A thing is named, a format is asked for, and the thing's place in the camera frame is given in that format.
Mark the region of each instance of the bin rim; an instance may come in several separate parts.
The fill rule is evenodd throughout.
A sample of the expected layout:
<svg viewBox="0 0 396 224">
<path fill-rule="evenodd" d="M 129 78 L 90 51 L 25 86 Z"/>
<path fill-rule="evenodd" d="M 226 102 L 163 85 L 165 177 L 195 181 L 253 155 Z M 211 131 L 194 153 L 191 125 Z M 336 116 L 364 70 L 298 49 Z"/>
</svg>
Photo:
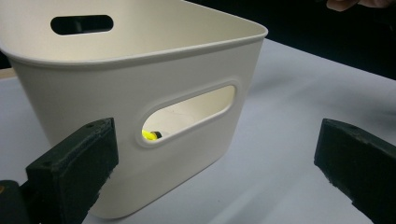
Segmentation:
<svg viewBox="0 0 396 224">
<path fill-rule="evenodd" d="M 84 60 L 84 61 L 66 61 L 66 60 L 47 60 L 40 58 L 32 58 L 23 56 L 20 53 L 16 53 L 11 49 L 8 49 L 6 45 L 2 43 L 0 40 L 0 50 L 6 54 L 12 61 L 16 61 L 18 63 L 30 64 L 30 65 L 38 65 L 44 67 L 81 67 L 81 66 L 90 66 L 90 65 L 105 65 L 109 66 L 113 63 L 131 63 L 131 62 L 142 62 L 142 61 L 150 61 L 149 59 L 158 59 L 164 58 L 169 55 L 173 55 L 172 59 L 178 57 L 183 57 L 188 54 L 205 54 L 206 52 L 213 52 L 215 50 L 220 49 L 230 49 L 238 46 L 247 45 L 250 43 L 258 42 L 264 40 L 264 38 L 268 35 L 268 29 L 258 24 L 257 22 L 250 21 L 256 23 L 258 26 L 262 28 L 262 33 L 259 35 L 250 35 L 241 38 L 235 38 L 224 41 L 211 42 L 207 44 L 201 45 L 192 45 L 188 47 L 175 48 L 175 49 L 165 49 L 158 50 L 149 53 L 141 53 L 136 55 L 127 55 L 113 58 L 103 58 L 103 59 L 94 59 L 94 60 Z"/>
</svg>

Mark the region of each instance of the cutout handle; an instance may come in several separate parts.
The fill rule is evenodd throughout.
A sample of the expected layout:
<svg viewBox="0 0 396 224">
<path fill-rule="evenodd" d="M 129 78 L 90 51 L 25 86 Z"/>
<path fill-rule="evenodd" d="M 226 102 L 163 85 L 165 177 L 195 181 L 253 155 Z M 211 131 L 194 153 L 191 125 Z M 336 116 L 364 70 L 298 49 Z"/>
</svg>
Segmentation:
<svg viewBox="0 0 396 224">
<path fill-rule="evenodd" d="M 81 35 L 110 31 L 114 21 L 107 15 L 55 17 L 50 22 L 58 35 Z"/>
</svg>

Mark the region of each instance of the white plastic bin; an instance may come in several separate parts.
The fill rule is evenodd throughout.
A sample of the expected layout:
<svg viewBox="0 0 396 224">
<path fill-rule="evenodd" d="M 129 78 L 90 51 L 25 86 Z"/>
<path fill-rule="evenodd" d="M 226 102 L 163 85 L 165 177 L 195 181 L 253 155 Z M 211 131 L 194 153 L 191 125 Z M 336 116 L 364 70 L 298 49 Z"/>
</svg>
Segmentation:
<svg viewBox="0 0 396 224">
<path fill-rule="evenodd" d="M 51 28 L 90 15 L 111 29 Z M 266 34 L 179 0 L 0 0 L 0 48 L 51 144 L 115 119 L 120 164 L 91 210 L 99 217 L 131 214 L 225 153 Z M 148 141 L 142 128 L 168 135 Z"/>
</svg>

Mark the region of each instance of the yellow object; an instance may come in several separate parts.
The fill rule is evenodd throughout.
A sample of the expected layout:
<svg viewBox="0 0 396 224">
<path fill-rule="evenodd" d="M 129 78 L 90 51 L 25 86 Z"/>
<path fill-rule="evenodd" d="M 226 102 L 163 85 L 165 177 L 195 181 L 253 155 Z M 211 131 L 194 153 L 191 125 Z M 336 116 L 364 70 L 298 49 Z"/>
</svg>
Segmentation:
<svg viewBox="0 0 396 224">
<path fill-rule="evenodd" d="M 144 138 L 146 138 L 147 140 L 150 140 L 150 141 L 158 139 L 157 134 L 151 133 L 151 132 L 148 132 L 148 131 L 145 131 L 145 130 L 142 130 L 142 135 L 143 135 Z"/>
</svg>

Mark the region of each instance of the white table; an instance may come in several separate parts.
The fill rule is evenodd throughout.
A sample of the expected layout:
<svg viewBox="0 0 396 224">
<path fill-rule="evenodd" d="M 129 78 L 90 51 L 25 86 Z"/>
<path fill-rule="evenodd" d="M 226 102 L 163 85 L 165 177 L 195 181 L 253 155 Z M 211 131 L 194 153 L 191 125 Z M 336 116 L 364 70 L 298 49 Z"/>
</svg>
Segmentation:
<svg viewBox="0 0 396 224">
<path fill-rule="evenodd" d="M 265 40 L 229 151 L 126 218 L 90 223 L 372 223 L 313 163 L 323 118 L 396 144 L 396 81 Z M 0 80 L 0 179 L 49 149 L 19 81 Z"/>
</svg>

